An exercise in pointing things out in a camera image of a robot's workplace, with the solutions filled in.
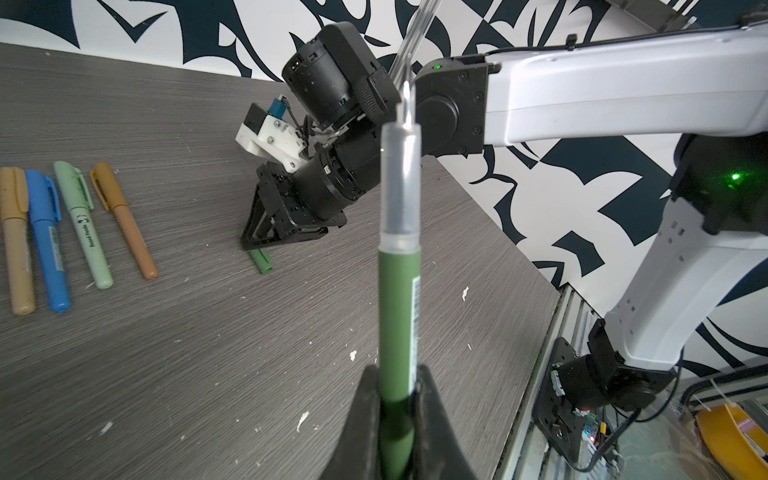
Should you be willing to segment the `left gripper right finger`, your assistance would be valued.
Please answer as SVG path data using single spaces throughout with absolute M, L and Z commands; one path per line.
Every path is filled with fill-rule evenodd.
M 426 365 L 417 368 L 414 400 L 414 479 L 476 479 Z

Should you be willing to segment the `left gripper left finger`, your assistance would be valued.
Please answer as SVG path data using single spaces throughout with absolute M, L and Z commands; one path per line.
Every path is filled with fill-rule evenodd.
M 379 425 L 381 400 L 378 392 L 378 367 L 363 369 L 343 429 L 320 479 L 381 478 Z

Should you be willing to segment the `blue pen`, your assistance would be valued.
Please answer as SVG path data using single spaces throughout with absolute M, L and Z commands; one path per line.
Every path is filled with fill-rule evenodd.
M 62 220 L 58 193 L 54 181 L 39 171 L 27 169 L 25 178 L 29 197 L 28 215 L 49 306 L 55 312 L 64 312 L 72 303 L 57 229 Z

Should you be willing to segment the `dark green pen cap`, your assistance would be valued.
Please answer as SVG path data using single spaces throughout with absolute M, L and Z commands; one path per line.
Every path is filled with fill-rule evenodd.
M 248 254 L 262 275 L 267 275 L 273 270 L 273 263 L 268 252 L 263 249 L 249 250 Z

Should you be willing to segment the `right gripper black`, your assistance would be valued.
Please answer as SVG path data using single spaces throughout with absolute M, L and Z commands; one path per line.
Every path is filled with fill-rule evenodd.
M 246 251 L 317 240 L 347 224 L 345 208 L 380 182 L 381 127 L 399 95 L 350 22 L 324 26 L 282 71 L 306 116 L 296 127 L 309 162 L 288 173 L 274 160 L 258 183 L 240 244 Z

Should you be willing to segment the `dark green pen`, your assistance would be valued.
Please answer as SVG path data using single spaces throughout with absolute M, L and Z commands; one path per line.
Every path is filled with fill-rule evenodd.
M 421 282 L 421 127 L 412 80 L 403 83 L 396 118 L 382 128 L 378 253 L 379 454 L 384 479 L 406 479 L 415 427 Z

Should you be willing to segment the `light green pen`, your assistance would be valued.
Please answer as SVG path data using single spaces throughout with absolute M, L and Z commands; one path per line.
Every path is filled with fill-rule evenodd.
M 53 169 L 59 194 L 64 200 L 94 284 L 100 290 L 109 289 L 114 280 L 93 222 L 91 211 L 94 204 L 84 175 L 66 161 L 54 162 Z

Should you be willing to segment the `tan pen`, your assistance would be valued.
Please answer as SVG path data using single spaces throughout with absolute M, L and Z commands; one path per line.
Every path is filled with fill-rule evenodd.
M 31 314 L 36 309 L 31 255 L 28 243 L 29 193 L 25 172 L 1 168 L 1 227 L 12 311 Z

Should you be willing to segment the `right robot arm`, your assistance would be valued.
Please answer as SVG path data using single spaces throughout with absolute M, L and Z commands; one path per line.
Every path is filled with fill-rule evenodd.
M 438 59 L 421 151 L 604 314 L 550 390 L 647 406 L 718 306 L 767 290 L 767 18 Z

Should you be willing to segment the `brown pen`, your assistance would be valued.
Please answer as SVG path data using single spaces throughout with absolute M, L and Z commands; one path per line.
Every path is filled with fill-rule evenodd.
M 143 239 L 138 224 L 131 213 L 111 166 L 106 162 L 97 163 L 89 173 L 91 182 L 103 205 L 116 218 L 134 259 L 147 280 L 158 277 L 159 272 Z

